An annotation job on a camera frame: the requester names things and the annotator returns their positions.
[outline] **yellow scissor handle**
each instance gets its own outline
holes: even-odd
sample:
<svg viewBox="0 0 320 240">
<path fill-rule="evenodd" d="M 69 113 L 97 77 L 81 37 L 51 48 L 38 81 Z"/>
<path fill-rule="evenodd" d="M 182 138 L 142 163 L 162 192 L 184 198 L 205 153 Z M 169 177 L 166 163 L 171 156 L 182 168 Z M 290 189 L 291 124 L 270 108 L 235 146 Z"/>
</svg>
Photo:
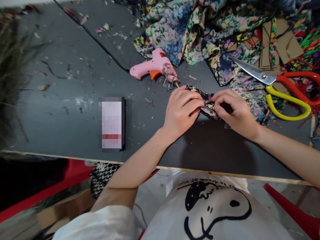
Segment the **yellow scissor handle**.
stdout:
<svg viewBox="0 0 320 240">
<path fill-rule="evenodd" d="M 267 96 L 266 96 L 266 100 L 267 100 L 267 104 L 268 104 L 268 107 L 270 108 L 270 111 L 278 118 L 281 118 L 283 120 L 287 120 L 287 121 L 297 121 L 297 120 L 301 120 L 301 119 L 304 119 L 306 118 L 307 116 L 309 116 L 309 114 L 311 113 L 311 107 L 309 106 L 309 104 L 301 101 L 300 99 L 298 98 L 295 98 L 295 97 L 291 97 L 287 94 L 284 94 L 284 93 L 281 93 L 281 92 L 278 92 L 276 90 L 274 90 L 274 88 L 272 87 L 272 85 L 270 86 L 267 86 L 266 87 L 266 90 L 268 93 Z M 273 102 L 272 102 L 272 98 L 271 98 L 271 94 L 276 96 L 276 97 L 279 97 L 279 98 L 282 98 L 282 99 L 285 99 L 289 102 L 293 102 L 295 104 L 298 104 L 299 106 L 301 106 L 303 108 L 303 113 L 299 116 L 296 116 L 296 117 L 289 117 L 289 116 L 285 116 L 285 115 L 282 115 L 281 113 L 278 112 L 278 110 L 274 107 L 273 105 Z"/>
</svg>

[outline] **gray table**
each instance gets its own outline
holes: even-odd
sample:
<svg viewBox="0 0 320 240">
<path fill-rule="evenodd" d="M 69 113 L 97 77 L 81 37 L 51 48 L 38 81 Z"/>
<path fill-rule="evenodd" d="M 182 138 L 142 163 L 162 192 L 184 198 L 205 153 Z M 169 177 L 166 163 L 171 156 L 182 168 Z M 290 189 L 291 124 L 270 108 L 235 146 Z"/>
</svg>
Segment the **gray table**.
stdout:
<svg viewBox="0 0 320 240">
<path fill-rule="evenodd" d="M 108 1 L 86 1 L 81 5 L 64 3 L 90 18 L 85 25 L 94 33 L 104 23 L 113 27 L 98 39 L 126 67 L 144 59 L 135 50 L 132 40 L 143 29 L 135 30 L 135 18 L 125 6 Z M 33 28 L 41 38 L 53 41 L 40 56 L 32 61 L 26 73 L 33 78 L 28 86 L 51 84 L 46 92 L 23 91 L 17 104 L 19 118 L 29 142 L 15 123 L 15 138 L 9 140 L 5 151 L 45 156 L 62 156 L 108 162 L 125 162 L 138 150 L 164 122 L 170 93 L 154 82 L 150 76 L 142 81 L 130 76 L 55 4 L 44 5 L 44 14 L 23 16 L 21 29 Z M 120 35 L 132 36 L 124 40 Z M 54 77 L 41 62 L 47 61 L 54 73 L 67 79 Z M 70 63 L 72 73 L 67 74 Z M 46 72 L 47 77 L 39 73 Z M 189 66 L 183 62 L 177 69 L 181 84 L 194 84 L 191 74 L 200 82 L 200 89 L 215 93 L 221 89 L 205 62 Z M 126 98 L 126 149 L 120 153 L 103 153 L 99 148 L 98 98 L 124 96 Z M 153 100 L 150 107 L 145 100 Z M 288 106 L 284 114 L 298 112 Z M 281 134 L 309 144 L 310 121 L 297 129 L 303 120 L 286 122 L 277 120 L 268 126 Z M 210 171 L 215 174 L 244 176 L 264 180 L 300 182 L 301 178 L 290 171 L 259 146 L 245 140 L 233 130 L 224 129 L 222 122 L 209 120 L 201 114 L 198 121 L 172 146 L 159 162 L 159 167 L 192 171 Z"/>
</svg>

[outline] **table edge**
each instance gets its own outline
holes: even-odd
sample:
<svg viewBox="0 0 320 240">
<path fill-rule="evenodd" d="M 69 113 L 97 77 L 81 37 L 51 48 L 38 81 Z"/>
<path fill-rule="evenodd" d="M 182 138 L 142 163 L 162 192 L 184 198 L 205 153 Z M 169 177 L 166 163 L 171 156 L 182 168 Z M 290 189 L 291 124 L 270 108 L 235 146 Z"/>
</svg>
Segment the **table edge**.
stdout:
<svg viewBox="0 0 320 240">
<path fill-rule="evenodd" d="M 4 153 L 18 153 L 20 155 L 27 155 L 28 154 L 28 155 L 36 155 L 36 156 L 78 159 L 78 160 L 91 161 L 91 162 L 105 162 L 105 163 L 123 164 L 123 162 L 113 162 L 113 161 L 107 161 L 107 160 L 96 160 L 96 159 L 88 159 L 88 158 L 77 158 L 77 157 L 58 156 L 58 155 L 39 154 L 39 153 L 20 152 L 20 151 L 10 151 L 10 150 L 2 150 L 1 152 L 4 152 Z M 222 173 L 222 172 L 212 172 L 212 171 L 202 171 L 202 170 L 193 170 L 193 169 L 188 169 L 188 168 L 175 168 L 175 167 L 165 167 L 165 166 L 157 166 L 157 168 L 165 169 L 165 170 L 174 170 L 174 171 L 207 173 L 207 174 L 218 175 L 218 176 L 255 179 L 255 180 L 260 180 L 260 181 L 280 182 L 280 183 L 290 183 L 290 184 L 313 186 L 309 182 L 303 181 L 303 180 L 294 180 L 294 179 L 285 179 L 285 178 L 273 178 L 273 177 L 263 177 L 263 176 L 243 175 L 243 174 L 232 174 L 232 173 Z"/>
</svg>

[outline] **hot glue gun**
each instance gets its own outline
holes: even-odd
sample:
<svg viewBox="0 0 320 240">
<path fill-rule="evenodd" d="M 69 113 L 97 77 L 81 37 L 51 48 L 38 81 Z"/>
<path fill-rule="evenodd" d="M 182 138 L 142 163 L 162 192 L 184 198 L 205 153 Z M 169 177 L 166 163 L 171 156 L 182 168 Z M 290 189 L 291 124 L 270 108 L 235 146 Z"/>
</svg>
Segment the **hot glue gun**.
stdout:
<svg viewBox="0 0 320 240">
<path fill-rule="evenodd" d="M 166 57 L 165 52 L 161 48 L 156 48 L 152 51 L 152 56 L 153 57 L 150 61 L 133 66 L 130 69 L 130 74 L 137 79 L 141 79 L 142 76 L 149 73 L 152 80 L 158 74 L 163 74 L 166 77 L 163 85 L 166 81 L 168 81 L 172 85 L 179 87 L 177 73 L 174 70 L 170 60 Z"/>
</svg>

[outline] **sleeve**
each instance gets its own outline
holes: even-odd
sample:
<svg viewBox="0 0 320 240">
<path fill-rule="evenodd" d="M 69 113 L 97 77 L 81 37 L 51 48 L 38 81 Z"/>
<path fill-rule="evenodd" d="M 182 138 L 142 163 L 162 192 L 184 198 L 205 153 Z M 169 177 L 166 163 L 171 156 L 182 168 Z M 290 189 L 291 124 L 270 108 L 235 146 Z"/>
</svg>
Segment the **sleeve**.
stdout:
<svg viewBox="0 0 320 240">
<path fill-rule="evenodd" d="M 107 206 L 73 219 L 60 228 L 53 240 L 132 240 L 135 236 L 135 217 L 126 206 Z"/>
</svg>

